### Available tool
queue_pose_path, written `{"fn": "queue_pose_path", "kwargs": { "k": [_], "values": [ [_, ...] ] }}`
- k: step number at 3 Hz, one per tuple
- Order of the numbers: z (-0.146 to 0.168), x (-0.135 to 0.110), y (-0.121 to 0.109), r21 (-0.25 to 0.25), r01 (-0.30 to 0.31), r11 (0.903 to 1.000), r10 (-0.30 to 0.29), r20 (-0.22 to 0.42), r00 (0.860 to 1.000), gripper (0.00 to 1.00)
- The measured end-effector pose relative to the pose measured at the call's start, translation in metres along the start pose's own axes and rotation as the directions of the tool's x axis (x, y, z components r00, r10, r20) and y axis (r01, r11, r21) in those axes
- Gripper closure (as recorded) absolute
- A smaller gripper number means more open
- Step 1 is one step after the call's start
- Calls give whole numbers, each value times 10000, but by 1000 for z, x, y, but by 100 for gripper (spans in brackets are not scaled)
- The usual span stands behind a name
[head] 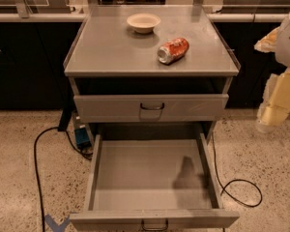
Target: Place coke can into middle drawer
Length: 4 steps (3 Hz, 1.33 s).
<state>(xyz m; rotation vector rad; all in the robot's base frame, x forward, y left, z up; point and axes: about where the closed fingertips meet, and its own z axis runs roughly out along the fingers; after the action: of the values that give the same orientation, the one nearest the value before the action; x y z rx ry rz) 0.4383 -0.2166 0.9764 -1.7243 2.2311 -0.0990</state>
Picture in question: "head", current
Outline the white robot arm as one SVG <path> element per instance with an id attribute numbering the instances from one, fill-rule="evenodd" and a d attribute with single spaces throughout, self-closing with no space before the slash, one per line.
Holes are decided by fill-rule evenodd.
<path id="1" fill-rule="evenodd" d="M 290 13 L 254 48 L 264 53 L 273 52 L 278 63 L 286 67 L 284 73 L 270 75 L 257 112 L 256 128 L 268 133 L 279 127 L 290 114 Z"/>

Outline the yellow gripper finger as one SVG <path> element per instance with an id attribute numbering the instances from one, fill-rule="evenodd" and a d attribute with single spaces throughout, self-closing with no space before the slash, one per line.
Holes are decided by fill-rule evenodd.
<path id="1" fill-rule="evenodd" d="M 264 36 L 254 45 L 254 49 L 264 53 L 275 52 L 278 30 L 279 28 L 277 27 Z"/>
<path id="2" fill-rule="evenodd" d="M 280 75 L 271 74 L 263 93 L 256 128 L 269 133 L 279 127 L 290 114 L 290 68 Z"/>

